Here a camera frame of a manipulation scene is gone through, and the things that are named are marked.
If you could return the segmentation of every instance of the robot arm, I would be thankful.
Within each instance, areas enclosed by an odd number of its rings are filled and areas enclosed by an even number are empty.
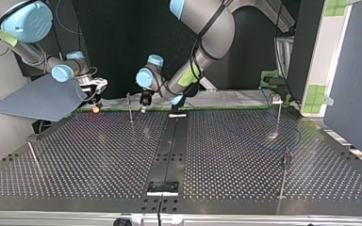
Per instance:
[[[170,81],[165,81],[160,74],[163,58],[149,56],[147,64],[137,74],[137,83],[177,105],[185,89],[198,82],[213,62],[227,54],[234,40],[235,21],[232,12],[221,0],[172,0],[170,10],[199,37],[191,58]]]
[[[17,39],[9,44],[11,50],[19,55],[25,64],[51,73],[58,82],[75,78],[88,102],[96,104],[100,94],[107,87],[107,80],[93,78],[84,55],[80,51],[68,54],[67,60],[48,56],[38,45],[52,27],[53,15],[49,7],[38,0],[0,0],[0,29]]]

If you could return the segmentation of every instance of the perforated metal table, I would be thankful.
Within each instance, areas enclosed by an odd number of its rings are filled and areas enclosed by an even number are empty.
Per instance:
[[[0,211],[362,217],[362,161],[293,109],[278,126],[269,110],[134,118],[76,113],[4,158]],[[147,196],[151,182],[178,196]]]

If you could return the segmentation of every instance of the black wall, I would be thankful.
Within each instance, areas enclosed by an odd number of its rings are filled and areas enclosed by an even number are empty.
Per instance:
[[[169,11],[168,0],[75,1],[74,8],[99,76],[109,81],[104,98],[138,92],[135,75],[147,57],[165,58],[164,74],[170,78],[188,59],[196,39]],[[298,17],[300,0],[284,1]],[[229,54],[215,63],[206,76],[221,89],[257,89],[261,71],[276,69],[274,24],[256,8],[235,12],[237,34]]]
[[[304,97],[325,0],[302,0],[290,59],[288,84],[298,101]]]

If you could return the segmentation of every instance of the vertical pin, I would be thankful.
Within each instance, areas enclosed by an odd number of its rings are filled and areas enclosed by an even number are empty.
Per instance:
[[[127,93],[127,100],[128,100],[128,111],[129,111],[129,113],[130,113],[130,121],[131,121],[131,123],[132,123],[132,122],[134,122],[134,120],[133,120],[133,117],[132,117],[131,95],[130,95],[129,92]]]

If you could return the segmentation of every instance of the blue joint cap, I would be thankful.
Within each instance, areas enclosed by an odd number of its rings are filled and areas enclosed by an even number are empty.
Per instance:
[[[178,103],[180,103],[180,101],[182,100],[183,97],[184,97],[183,95],[180,95],[180,96],[175,97],[175,98],[172,100],[172,105],[178,105]]]
[[[184,5],[185,0],[172,0],[172,2],[170,2],[170,11],[178,19],[178,21],[181,21]]]
[[[150,55],[148,57],[148,63],[154,64],[159,67],[163,67],[164,59],[159,55]]]
[[[52,70],[52,76],[58,82],[64,83],[74,78],[74,71],[67,65],[59,64]]]
[[[16,37],[19,41],[35,43],[43,40],[48,35],[52,27],[52,21],[51,9],[44,3],[37,1],[20,8],[7,17],[0,28]]]
[[[152,72],[146,68],[137,73],[137,83],[142,88],[150,88],[154,84],[154,79]]]
[[[81,51],[74,51],[66,55],[67,59],[82,59],[85,58]]]

